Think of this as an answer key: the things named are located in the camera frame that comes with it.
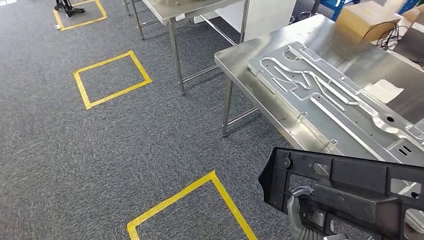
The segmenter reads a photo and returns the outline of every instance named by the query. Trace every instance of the cardboard box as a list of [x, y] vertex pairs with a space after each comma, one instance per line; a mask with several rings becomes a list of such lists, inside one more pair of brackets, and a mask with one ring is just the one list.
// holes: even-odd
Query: cardboard box
[[343, 7], [336, 24], [372, 42], [387, 36], [400, 19], [378, 3], [367, 1]]
[[424, 4], [421, 4], [417, 7], [414, 7], [406, 12], [404, 12], [402, 14], [402, 16], [404, 16], [408, 21], [410, 21], [411, 23], [415, 21], [415, 19], [417, 19], [418, 15], [420, 15], [421, 12], [424, 11]]

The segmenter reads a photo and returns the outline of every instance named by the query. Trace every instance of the floor marking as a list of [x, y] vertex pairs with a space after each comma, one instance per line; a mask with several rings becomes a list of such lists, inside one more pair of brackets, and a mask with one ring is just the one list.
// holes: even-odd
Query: floor marking
[[[122, 59], [124, 57], [128, 57], [128, 56], [132, 59], [132, 61], [134, 62], [135, 66], [137, 67], [138, 71], [140, 71], [141, 75], [143, 76], [144, 81], [139, 82], [139, 83], [137, 83], [137, 84], [135, 84], [133, 86], [130, 86], [130, 87], [124, 89], [124, 90], [121, 90], [121, 91], [119, 91], [117, 93], [114, 93], [112, 95], [109, 95], [107, 97], [104, 97], [104, 98], [102, 98], [100, 100], [97, 100], [97, 101], [94, 101], [94, 102], [90, 102], [89, 96], [87, 95], [86, 89], [84, 88], [83, 81], [81, 80], [80, 73], [82, 73], [84, 71], [87, 71], [87, 70], [90, 70], [90, 69], [93, 69], [93, 68], [96, 68], [96, 67], [99, 67], [99, 66], [102, 66], [102, 65], [105, 65], [105, 64], [108, 64], [108, 63], [111, 63], [111, 62], [116, 61], [118, 59]], [[121, 54], [119, 56], [115, 56], [115, 57], [109, 58], [107, 60], [101, 61], [99, 63], [96, 63], [96, 64], [93, 64], [93, 65], [86, 66], [86, 67], [83, 67], [81, 69], [78, 69], [78, 70], [76, 70], [76, 71], [73, 72], [73, 77], [75, 78], [76, 85], [78, 86], [79, 93], [81, 93], [82, 101], [84, 102], [84, 105], [85, 105], [85, 108], [86, 109], [90, 109], [90, 108], [92, 108], [92, 107], [94, 107], [96, 105], [99, 105], [99, 104], [104, 103], [104, 102], [106, 102], [108, 100], [111, 100], [113, 98], [116, 98], [116, 97], [118, 97], [118, 96], [120, 96], [122, 94], [126, 94], [129, 91], [132, 91], [132, 90], [134, 90], [136, 88], [142, 87], [142, 86], [144, 86], [144, 85], [149, 84], [149, 83], [152, 82], [152, 80], [150, 79], [149, 75], [147, 74], [147, 72], [143, 68], [142, 64], [137, 59], [137, 57], [134, 54], [134, 52], [131, 51], [131, 50], [128, 51], [128, 52], [126, 52], [126, 53], [124, 53], [124, 54]]]
[[108, 15], [106, 14], [105, 9], [100, 4], [100, 0], [88, 0], [88, 1], [78, 2], [78, 3], [73, 4], [72, 6], [75, 7], [75, 6], [79, 6], [79, 5], [87, 4], [87, 3], [91, 3], [91, 2], [95, 2], [95, 4], [97, 5], [98, 9], [101, 12], [102, 17], [99, 17], [99, 18], [94, 19], [94, 20], [86, 21], [86, 22], [83, 22], [83, 23], [78, 23], [78, 24], [75, 24], [75, 25], [72, 25], [72, 26], [67, 26], [67, 27], [64, 27], [58, 11], [53, 9], [54, 18], [56, 18], [56, 22], [60, 26], [60, 30], [65, 31], [65, 30], [68, 30], [68, 29], [74, 29], [74, 28], [77, 28], [77, 27], [81, 27], [81, 26], [84, 26], [84, 25], [87, 25], [87, 24], [92, 24], [92, 23], [95, 23], [95, 22], [98, 22], [100, 20], [108, 18]]
[[169, 205], [175, 203], [182, 197], [186, 196], [187, 194], [191, 193], [193, 190], [197, 189], [198, 187], [204, 185], [205, 183], [212, 181], [213, 185], [215, 185], [215, 188], [218, 190], [219, 194], [225, 201], [226, 205], [230, 209], [232, 215], [237, 220], [238, 224], [240, 225], [241, 229], [243, 230], [244, 234], [246, 234], [247, 239], [249, 240], [256, 240], [256, 236], [253, 233], [251, 227], [246, 222], [246, 220], [243, 218], [240, 211], [237, 209], [236, 205], [234, 204], [233, 200], [231, 199], [228, 192], [225, 190], [224, 186], [218, 179], [217, 175], [215, 174], [215, 171], [211, 171], [210, 173], [206, 174], [205, 176], [201, 177], [199, 180], [193, 182], [192, 184], [188, 185], [186, 188], [181, 190], [179, 193], [173, 195], [172, 197], [162, 201], [158, 205], [152, 207], [145, 213], [138, 216], [136, 219], [130, 221], [126, 225], [126, 229], [129, 233], [129, 238], [131, 240], [140, 240], [139, 234], [137, 233], [136, 227], [140, 224], [142, 224], [144, 221], [149, 219], [150, 217], [154, 216], [155, 214], [159, 213], [160, 211], [164, 210]]

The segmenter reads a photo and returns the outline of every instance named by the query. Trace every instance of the black stand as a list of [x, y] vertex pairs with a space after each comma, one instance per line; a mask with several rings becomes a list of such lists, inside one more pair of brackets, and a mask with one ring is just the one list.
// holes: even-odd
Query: black stand
[[82, 8], [74, 8], [69, 0], [56, 0], [56, 6], [54, 10], [59, 11], [60, 9], [65, 10], [65, 14], [68, 18], [72, 17], [73, 14], [82, 14], [85, 12]]

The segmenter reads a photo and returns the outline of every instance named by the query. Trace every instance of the table leg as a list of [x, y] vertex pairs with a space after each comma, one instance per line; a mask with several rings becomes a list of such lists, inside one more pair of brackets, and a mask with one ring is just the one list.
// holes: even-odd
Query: table leg
[[181, 74], [180, 57], [178, 56], [177, 41], [175, 38], [175, 27], [172, 21], [169, 21], [167, 25], [168, 25], [169, 37], [171, 39], [173, 59], [175, 61], [176, 78], [178, 80], [179, 92], [182, 95], [184, 95], [185, 94], [184, 83], [183, 83], [183, 76]]
[[315, 2], [313, 3], [312, 10], [310, 11], [309, 17], [312, 17], [317, 13], [320, 3], [321, 3], [321, 0], [315, 0]]
[[128, 2], [127, 0], [123, 0], [123, 5], [125, 6], [126, 14], [130, 15], [130, 9], [128, 8]]
[[227, 136], [228, 117], [230, 114], [231, 93], [233, 90], [233, 82], [227, 78], [225, 82], [225, 97], [224, 97], [224, 113], [222, 115], [222, 136]]
[[143, 35], [143, 30], [142, 30], [142, 27], [140, 26], [139, 15], [137, 14], [136, 5], [134, 4], [134, 0], [130, 0], [130, 1], [131, 1], [131, 4], [132, 4], [132, 8], [134, 9], [135, 19], [137, 20], [138, 31], [140, 32], [141, 39], [144, 40], [145, 36]]

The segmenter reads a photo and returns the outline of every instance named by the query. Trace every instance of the gray carpet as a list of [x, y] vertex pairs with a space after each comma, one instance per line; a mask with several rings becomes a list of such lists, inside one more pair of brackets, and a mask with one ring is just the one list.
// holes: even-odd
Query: gray carpet
[[[259, 239], [289, 239], [286, 216], [263, 203], [257, 181], [272, 148], [288, 142], [259, 112], [222, 138], [225, 75], [205, 74], [181, 96], [167, 29], [148, 26], [141, 41], [122, 1], [102, 5], [108, 18], [65, 31], [55, 29], [52, 0], [0, 7], [0, 239], [128, 240], [127, 223], [212, 170]], [[142, 21], [154, 19], [137, 6]], [[229, 47], [204, 23], [177, 38], [185, 76]], [[128, 50], [152, 82], [86, 110], [72, 73]], [[81, 74], [91, 101], [140, 77], [128, 58]], [[235, 88], [231, 114], [251, 107]], [[137, 229], [143, 239], [246, 237], [210, 185]]]

